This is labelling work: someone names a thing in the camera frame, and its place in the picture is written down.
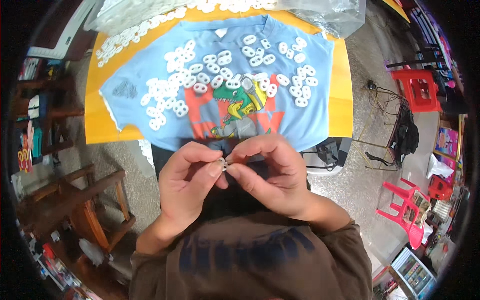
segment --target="dark blue print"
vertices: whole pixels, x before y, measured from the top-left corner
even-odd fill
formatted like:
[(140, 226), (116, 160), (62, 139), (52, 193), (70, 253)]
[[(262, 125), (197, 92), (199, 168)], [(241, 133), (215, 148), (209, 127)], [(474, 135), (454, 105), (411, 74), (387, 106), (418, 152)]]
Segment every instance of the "dark blue print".
[(180, 250), (179, 269), (181, 272), (189, 272), (192, 270), (192, 246), (190, 243), (190, 236), (183, 239), (183, 246)]
[(288, 235), (283, 237), (283, 247), (285, 248), (285, 252), (287, 252), (288, 258), (296, 258), (299, 256), (297, 243)]
[(315, 249), (313, 243), (303, 233), (298, 231), (296, 227), (292, 227), (288, 232), (303, 245), (307, 252), (312, 252)]
[(222, 240), (215, 245), (214, 257), (217, 270), (227, 271), (232, 268), (231, 248), (226, 247)]
[[(226, 246), (222, 240), (199, 240), (198, 235), (187, 236), (180, 251), (179, 269), (181, 272), (197, 271), (200, 274), (207, 274), (212, 268), (228, 271), (234, 264), (240, 269), (250, 269), (253, 266), (261, 270), (273, 269), (284, 264), (287, 259), (297, 258), (300, 244), (307, 252), (314, 250), (313, 243), (295, 227), (287, 232), (278, 230), (263, 235), (248, 244), (238, 242), (231, 247)], [(211, 249), (214, 250), (212, 265)], [(195, 259), (192, 258), (192, 253), (195, 253)]]

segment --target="pink plastic chair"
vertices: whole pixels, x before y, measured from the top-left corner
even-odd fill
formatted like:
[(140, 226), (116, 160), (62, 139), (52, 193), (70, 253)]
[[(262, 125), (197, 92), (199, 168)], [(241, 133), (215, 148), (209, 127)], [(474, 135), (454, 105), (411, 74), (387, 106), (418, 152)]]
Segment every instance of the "pink plastic chair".
[[(386, 187), (387, 189), (391, 190), (395, 195), (398, 195), (400, 198), (403, 199), (403, 204), (402, 206), (399, 206), (395, 203), (390, 204), (390, 208), (398, 211), (398, 214), (396, 216), (388, 214), (384, 211), (381, 211), (377, 209), (375, 212), (378, 213), (379, 215), (382, 215), (386, 217), (389, 220), (394, 221), (395, 223), (399, 224), (407, 233), (408, 235), (408, 240), (410, 242), (410, 245), (412, 246), (413, 249), (417, 249), (421, 245), (421, 240), (423, 239), (423, 231), (424, 227), (419, 228), (415, 224), (409, 224), (403, 219), (403, 215), (405, 214), (405, 211), (407, 210), (407, 207), (410, 207), (414, 212), (415, 212), (415, 218), (417, 218), (419, 214), (419, 208), (413, 203), (412, 197), (415, 191), (420, 192), (420, 187), (417, 185), (411, 183), (410, 181), (401, 178), (404, 183), (408, 184), (412, 188), (410, 190), (404, 190), (402, 188), (399, 188), (389, 182), (384, 182), (383, 186)], [(425, 199), (430, 201), (430, 197), (425, 196), (423, 193), (421, 193)]]

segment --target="red plastic chair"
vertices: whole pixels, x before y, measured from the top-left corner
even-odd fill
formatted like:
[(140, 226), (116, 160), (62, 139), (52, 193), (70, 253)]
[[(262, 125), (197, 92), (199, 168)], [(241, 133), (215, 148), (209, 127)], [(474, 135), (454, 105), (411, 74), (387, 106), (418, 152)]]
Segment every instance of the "red plastic chair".
[[(403, 215), (405, 214), (405, 211), (407, 210), (407, 207), (410, 207), (414, 212), (415, 212), (415, 217), (414, 220), (417, 218), (419, 214), (419, 208), (413, 203), (411, 200), (413, 197), (413, 194), (415, 191), (420, 192), (420, 187), (415, 185), (414, 183), (411, 183), (410, 181), (401, 178), (404, 183), (408, 184), (412, 188), (410, 190), (404, 190), (402, 188), (399, 188), (389, 182), (384, 182), (383, 186), (386, 187), (387, 189), (391, 190), (395, 195), (398, 195), (400, 198), (403, 199), (403, 204), (402, 206), (399, 206), (395, 203), (390, 204), (390, 208), (398, 211), (398, 214), (396, 216), (388, 214), (384, 211), (381, 211), (379, 209), (375, 210), (376, 213), (378, 213), (381, 216), (386, 217), (389, 220), (394, 221), (395, 223), (399, 224), (407, 233), (408, 235), (408, 241), (410, 242), (410, 245), (412, 246), (413, 249), (417, 249), (421, 245), (421, 240), (423, 239), (423, 231), (424, 227), (419, 228), (415, 224), (409, 224), (403, 219)], [(428, 196), (425, 196), (423, 193), (421, 193), (425, 199), (430, 201), (430, 198)]]
[[(402, 82), (405, 89), (410, 110), (412, 112), (442, 111), (437, 100), (438, 86), (433, 81), (432, 72), (429, 70), (399, 70), (392, 71), (392, 78)], [(421, 90), (428, 90), (430, 98), (423, 98)]]

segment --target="fingernail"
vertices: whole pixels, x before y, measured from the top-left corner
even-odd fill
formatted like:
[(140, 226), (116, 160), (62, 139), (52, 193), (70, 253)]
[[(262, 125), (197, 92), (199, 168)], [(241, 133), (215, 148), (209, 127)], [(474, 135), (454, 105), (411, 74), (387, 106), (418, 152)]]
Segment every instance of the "fingernail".
[(240, 172), (235, 165), (228, 166), (227, 173), (235, 179), (238, 179), (240, 177)]
[(212, 177), (218, 177), (222, 173), (223, 164), (219, 161), (214, 161), (208, 166), (208, 174)]

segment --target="white bag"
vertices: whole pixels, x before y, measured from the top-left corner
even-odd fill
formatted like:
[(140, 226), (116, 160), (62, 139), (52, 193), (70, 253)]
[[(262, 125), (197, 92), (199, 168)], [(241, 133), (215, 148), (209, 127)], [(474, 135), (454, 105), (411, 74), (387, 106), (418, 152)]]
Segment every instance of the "white bag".
[(430, 154), (430, 160), (428, 162), (427, 178), (432, 177), (432, 174), (442, 175), (447, 178), (453, 173), (452, 168), (447, 166), (445, 163), (437, 160), (435, 155)]

